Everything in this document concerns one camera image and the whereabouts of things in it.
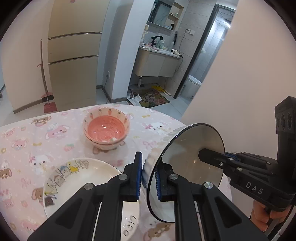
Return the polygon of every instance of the black faucet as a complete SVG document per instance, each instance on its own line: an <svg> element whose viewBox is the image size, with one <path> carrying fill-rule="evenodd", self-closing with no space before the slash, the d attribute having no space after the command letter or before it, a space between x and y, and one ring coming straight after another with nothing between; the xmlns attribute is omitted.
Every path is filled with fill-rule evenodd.
<svg viewBox="0 0 296 241"><path fill-rule="evenodd" d="M160 40L163 40L163 37L160 35L155 36L155 37L151 37L151 38L152 38L151 47L153 47L153 45L156 45L156 43L155 43L156 38L160 38Z"/></svg>

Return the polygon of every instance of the floor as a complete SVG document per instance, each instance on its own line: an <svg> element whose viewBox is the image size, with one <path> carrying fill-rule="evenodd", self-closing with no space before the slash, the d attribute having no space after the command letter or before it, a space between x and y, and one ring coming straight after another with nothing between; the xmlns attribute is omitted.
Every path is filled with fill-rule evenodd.
<svg viewBox="0 0 296 241"><path fill-rule="evenodd" d="M144 84L144 87L138 88L136 85L130 85L129 88L133 90L139 89L148 89L151 88L155 84ZM158 105L155 107L151 107L153 110L157 110L161 113L169 115L177 120L180 120L185 110L187 109L190 101L186 100L186 98L179 96L177 99L174 99L172 96L167 96L163 92L160 92L170 103Z"/></svg>
<svg viewBox="0 0 296 241"><path fill-rule="evenodd" d="M150 88L152 84L146 84L143 88ZM28 109L25 109L17 114L13 113L13 108L11 103L8 100L6 89L2 92L3 97L0 99L0 126L8 125L17 121L25 120L28 118L44 115L43 107L44 103L35 105ZM187 109L190 101L186 100L184 97L180 96L177 99L174 99L172 96L166 96L164 93L161 93L170 103L158 105L152 107L151 109L162 112L166 115L169 115L177 120L180 120L185 110ZM107 101L104 92L102 89L96 90L96 103L105 104L109 103ZM118 102L118 104L127 104L127 101Z"/></svg>

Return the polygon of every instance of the toilet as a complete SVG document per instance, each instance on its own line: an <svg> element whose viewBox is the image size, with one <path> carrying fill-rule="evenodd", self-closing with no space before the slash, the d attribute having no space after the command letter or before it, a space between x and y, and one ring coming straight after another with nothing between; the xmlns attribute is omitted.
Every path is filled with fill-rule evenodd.
<svg viewBox="0 0 296 241"><path fill-rule="evenodd" d="M201 84L202 83L198 79L189 75L181 94L186 98L192 99L200 88Z"/></svg>

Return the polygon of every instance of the cartoon tablecloth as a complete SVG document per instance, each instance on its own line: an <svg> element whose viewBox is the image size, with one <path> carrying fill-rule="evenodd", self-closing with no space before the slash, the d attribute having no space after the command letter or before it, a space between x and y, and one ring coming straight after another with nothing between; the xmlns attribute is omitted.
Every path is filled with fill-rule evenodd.
<svg viewBox="0 0 296 241"><path fill-rule="evenodd" d="M100 151L85 138L82 121L89 109L85 107L0 127L0 211L20 241L40 226L46 215L40 190L55 166L75 157L90 157L107 162L123 172L132 163L135 152L146 159L151 148L168 132L184 126L163 113L130 105L105 104L124 112L131 122L125 145L115 150ZM225 176L219 189L231 199ZM160 223L150 214L146 201L140 197L140 223L131 241L172 241L172 224Z"/></svg>

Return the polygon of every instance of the colorful rug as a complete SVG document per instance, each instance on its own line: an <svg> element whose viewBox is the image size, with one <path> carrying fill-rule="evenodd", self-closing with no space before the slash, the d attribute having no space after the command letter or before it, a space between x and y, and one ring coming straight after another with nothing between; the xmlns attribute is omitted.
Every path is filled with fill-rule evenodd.
<svg viewBox="0 0 296 241"><path fill-rule="evenodd" d="M138 95L142 98L139 102L142 107L151 108L161 104L170 103L164 96L162 96L157 90L150 88L144 90L138 90L133 92L134 95Z"/></svg>

